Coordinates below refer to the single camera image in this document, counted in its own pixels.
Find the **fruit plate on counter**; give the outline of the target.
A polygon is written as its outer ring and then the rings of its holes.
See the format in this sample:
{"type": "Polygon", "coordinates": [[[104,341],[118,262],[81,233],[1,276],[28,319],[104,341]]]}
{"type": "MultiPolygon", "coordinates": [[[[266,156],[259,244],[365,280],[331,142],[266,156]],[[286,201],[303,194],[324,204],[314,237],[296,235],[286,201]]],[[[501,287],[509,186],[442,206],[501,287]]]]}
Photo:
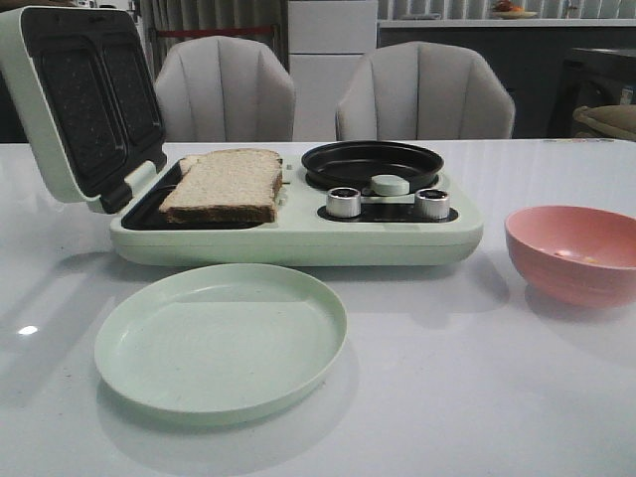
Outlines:
{"type": "Polygon", "coordinates": [[[509,0],[495,1],[491,6],[491,13],[495,18],[503,20],[531,19],[538,15],[537,12],[528,11],[509,0]]]}

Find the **grey pleated curtain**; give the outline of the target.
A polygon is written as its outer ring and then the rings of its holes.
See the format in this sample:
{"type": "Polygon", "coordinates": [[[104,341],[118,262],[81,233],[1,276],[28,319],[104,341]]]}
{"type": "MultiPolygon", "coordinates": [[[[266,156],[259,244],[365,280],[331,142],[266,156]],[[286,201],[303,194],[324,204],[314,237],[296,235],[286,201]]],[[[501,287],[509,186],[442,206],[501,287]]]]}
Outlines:
{"type": "Polygon", "coordinates": [[[248,39],[268,44],[288,68],[287,1],[139,1],[148,45],[149,64],[159,73],[169,49],[181,39],[160,39],[157,31],[219,30],[276,26],[269,34],[249,34],[248,39]]]}

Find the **mint green breakfast maker base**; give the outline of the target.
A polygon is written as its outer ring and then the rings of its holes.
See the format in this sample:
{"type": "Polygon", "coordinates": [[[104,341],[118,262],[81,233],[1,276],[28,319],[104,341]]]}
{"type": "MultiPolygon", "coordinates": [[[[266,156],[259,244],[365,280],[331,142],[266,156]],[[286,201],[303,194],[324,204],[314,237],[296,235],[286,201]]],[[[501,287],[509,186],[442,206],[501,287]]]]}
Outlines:
{"type": "Polygon", "coordinates": [[[124,258],[143,264],[202,266],[258,262],[290,266],[439,265],[462,260],[479,244],[483,221],[477,207],[442,169],[431,186],[446,191],[450,214],[432,221],[413,213],[413,193],[362,194],[352,219],[326,213],[327,190],[309,184],[303,155],[284,155],[282,188],[273,223],[172,224],[159,206],[182,175],[174,165],[155,178],[111,222],[110,236],[124,258]]]}

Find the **dark grey kitchen counter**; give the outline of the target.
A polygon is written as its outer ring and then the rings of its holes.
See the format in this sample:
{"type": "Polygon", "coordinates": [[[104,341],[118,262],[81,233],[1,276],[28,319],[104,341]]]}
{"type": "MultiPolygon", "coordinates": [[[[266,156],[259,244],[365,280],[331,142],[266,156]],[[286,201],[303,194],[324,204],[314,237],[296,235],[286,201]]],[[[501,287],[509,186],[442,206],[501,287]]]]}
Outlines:
{"type": "Polygon", "coordinates": [[[592,68],[607,50],[635,48],[633,19],[385,20],[379,45],[423,41],[481,54],[516,105],[515,138],[573,134],[571,114],[585,100],[616,103],[635,82],[635,65],[623,78],[604,79],[592,68]]]}

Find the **white refrigerator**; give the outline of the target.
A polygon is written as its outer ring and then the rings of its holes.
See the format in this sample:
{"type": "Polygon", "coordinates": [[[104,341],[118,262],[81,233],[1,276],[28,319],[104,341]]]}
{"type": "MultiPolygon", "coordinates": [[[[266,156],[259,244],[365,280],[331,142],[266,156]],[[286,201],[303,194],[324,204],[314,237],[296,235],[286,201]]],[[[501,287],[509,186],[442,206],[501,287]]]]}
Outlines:
{"type": "Polygon", "coordinates": [[[296,141],[329,141],[336,137],[337,104],[359,58],[377,45],[377,16],[376,1],[288,3],[296,141]]]}

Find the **right grey upholstered chair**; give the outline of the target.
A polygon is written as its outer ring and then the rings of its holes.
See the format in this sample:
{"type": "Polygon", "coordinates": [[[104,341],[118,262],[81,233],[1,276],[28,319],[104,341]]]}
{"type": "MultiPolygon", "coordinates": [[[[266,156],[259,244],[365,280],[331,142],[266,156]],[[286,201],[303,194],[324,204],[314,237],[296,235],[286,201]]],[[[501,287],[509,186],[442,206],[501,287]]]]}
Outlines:
{"type": "Polygon", "coordinates": [[[337,104],[335,130],[341,141],[509,139],[515,114],[480,54],[408,42],[360,58],[337,104]]]}

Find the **beige cushion at right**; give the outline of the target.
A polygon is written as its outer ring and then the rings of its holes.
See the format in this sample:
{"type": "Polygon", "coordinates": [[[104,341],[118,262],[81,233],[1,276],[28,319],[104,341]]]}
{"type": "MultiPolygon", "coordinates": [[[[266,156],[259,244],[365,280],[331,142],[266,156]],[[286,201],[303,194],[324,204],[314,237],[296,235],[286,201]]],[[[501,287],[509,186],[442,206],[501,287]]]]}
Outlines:
{"type": "Polygon", "coordinates": [[[635,104],[581,106],[572,119],[588,130],[621,140],[635,140],[635,104]]]}

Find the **black round frying pan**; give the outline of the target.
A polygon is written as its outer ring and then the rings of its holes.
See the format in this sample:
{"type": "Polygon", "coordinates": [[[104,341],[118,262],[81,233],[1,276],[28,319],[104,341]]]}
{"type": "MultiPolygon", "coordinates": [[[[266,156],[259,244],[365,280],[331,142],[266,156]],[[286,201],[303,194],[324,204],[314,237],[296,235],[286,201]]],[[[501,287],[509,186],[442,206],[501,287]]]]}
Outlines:
{"type": "Polygon", "coordinates": [[[313,148],[301,157],[306,180],[323,190],[335,187],[370,189],[377,175],[406,180],[410,193],[431,186],[444,161],[421,146],[392,141],[341,141],[313,148]]]}

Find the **pink bowl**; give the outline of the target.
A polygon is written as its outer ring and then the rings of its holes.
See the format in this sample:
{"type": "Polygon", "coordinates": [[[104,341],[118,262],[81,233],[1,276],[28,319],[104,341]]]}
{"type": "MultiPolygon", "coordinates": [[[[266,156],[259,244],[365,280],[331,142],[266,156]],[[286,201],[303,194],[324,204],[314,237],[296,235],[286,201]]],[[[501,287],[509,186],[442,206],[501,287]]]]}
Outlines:
{"type": "Polygon", "coordinates": [[[609,308],[635,301],[635,220],[604,210],[537,206],[505,221],[518,272],[570,304],[609,308]]]}

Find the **mint green breakfast maker lid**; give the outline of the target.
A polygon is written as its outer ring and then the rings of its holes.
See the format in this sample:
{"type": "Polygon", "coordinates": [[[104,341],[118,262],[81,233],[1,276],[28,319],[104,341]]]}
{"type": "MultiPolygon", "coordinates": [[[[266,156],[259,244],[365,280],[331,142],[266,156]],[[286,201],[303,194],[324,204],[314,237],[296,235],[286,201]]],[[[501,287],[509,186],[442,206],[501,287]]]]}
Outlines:
{"type": "Polygon", "coordinates": [[[1,73],[59,201],[117,213],[164,168],[165,128],[128,13],[49,6],[5,12],[1,73]]]}

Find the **left silver control knob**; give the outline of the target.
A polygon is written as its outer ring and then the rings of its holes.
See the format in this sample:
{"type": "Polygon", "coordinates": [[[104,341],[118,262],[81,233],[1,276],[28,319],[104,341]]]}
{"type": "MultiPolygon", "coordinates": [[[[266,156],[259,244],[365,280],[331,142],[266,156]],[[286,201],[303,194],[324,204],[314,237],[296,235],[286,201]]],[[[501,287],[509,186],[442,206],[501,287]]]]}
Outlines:
{"type": "Polygon", "coordinates": [[[337,187],[327,191],[326,213],[338,219],[352,219],[362,212],[362,194],[351,187],[337,187]]]}

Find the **silver control knob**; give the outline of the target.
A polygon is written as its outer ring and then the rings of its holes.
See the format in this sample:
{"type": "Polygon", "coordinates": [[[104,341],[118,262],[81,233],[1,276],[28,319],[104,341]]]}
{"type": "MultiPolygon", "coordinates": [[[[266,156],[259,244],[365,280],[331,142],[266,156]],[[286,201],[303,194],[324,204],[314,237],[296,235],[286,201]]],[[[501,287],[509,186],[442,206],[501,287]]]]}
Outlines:
{"type": "Polygon", "coordinates": [[[362,212],[362,194],[351,187],[337,187],[327,191],[326,213],[338,219],[352,219],[362,212]]]}
{"type": "Polygon", "coordinates": [[[413,213],[432,221],[445,220],[450,214],[450,198],[446,191],[420,189],[413,195],[413,213]]]}

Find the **left grey upholstered chair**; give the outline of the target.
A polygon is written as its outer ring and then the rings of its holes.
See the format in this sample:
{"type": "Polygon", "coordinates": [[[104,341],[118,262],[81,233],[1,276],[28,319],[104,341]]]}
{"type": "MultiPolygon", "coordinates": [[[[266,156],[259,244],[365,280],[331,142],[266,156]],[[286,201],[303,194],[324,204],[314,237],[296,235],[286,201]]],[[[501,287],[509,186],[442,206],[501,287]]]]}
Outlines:
{"type": "Polygon", "coordinates": [[[295,87],[265,44],[224,36],[172,47],[155,82],[169,142],[282,142],[295,87]]]}

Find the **bread slice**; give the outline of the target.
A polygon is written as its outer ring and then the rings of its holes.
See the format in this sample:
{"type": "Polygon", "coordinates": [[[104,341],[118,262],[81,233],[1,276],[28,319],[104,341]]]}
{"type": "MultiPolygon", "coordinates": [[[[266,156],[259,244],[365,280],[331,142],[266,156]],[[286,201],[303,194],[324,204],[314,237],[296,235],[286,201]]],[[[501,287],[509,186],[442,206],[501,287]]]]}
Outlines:
{"type": "Polygon", "coordinates": [[[275,151],[238,148],[212,151],[182,176],[159,206],[167,221],[276,221],[282,157],[275,151]]]}
{"type": "Polygon", "coordinates": [[[190,169],[194,165],[199,163],[200,160],[203,159],[203,158],[204,158],[204,155],[193,154],[193,155],[188,155],[188,156],[180,159],[178,164],[179,164],[181,175],[185,176],[190,171],[190,169]]]}

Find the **right silver control knob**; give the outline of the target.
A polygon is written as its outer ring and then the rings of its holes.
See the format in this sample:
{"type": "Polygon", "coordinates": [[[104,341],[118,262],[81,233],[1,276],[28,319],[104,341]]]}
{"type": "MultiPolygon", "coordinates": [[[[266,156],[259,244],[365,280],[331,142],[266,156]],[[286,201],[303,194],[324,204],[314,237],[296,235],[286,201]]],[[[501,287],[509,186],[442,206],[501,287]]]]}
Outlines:
{"type": "Polygon", "coordinates": [[[445,220],[450,214],[450,198],[446,191],[420,189],[413,195],[413,213],[432,221],[445,220]]]}

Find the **mint green round plate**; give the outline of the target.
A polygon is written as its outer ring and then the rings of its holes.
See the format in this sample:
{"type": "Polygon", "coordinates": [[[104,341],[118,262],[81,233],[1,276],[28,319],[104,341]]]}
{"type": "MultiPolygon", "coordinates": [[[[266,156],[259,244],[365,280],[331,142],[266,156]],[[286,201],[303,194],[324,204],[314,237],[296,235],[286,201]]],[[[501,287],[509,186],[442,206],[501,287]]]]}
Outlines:
{"type": "Polygon", "coordinates": [[[322,281],[270,264],[221,264],[157,281],[119,304],[94,344],[102,379],[166,420],[227,425],[296,404],[347,336],[322,281]]]}

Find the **grey upholstered chair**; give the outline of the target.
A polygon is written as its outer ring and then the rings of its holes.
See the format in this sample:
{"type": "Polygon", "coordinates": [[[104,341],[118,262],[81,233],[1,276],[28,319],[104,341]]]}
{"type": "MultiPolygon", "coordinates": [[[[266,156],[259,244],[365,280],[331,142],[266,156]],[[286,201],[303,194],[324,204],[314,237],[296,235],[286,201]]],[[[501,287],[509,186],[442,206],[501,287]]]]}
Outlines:
{"type": "Polygon", "coordinates": [[[509,139],[515,114],[480,54],[408,42],[360,58],[337,104],[335,130],[341,141],[509,139]]]}
{"type": "Polygon", "coordinates": [[[265,44],[224,36],[172,47],[155,82],[169,142],[282,142],[295,87],[265,44]]]}

